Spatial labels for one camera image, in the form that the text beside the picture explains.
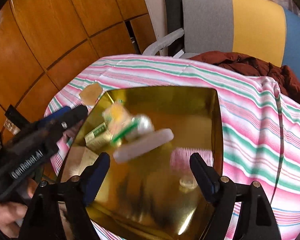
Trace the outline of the person left hand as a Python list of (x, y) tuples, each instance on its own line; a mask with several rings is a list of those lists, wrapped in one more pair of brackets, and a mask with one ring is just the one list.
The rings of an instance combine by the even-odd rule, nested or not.
[(15, 202), (0, 203), (0, 231), (8, 238), (18, 238), (20, 226), (16, 221), (23, 219), (26, 212), (26, 205)]

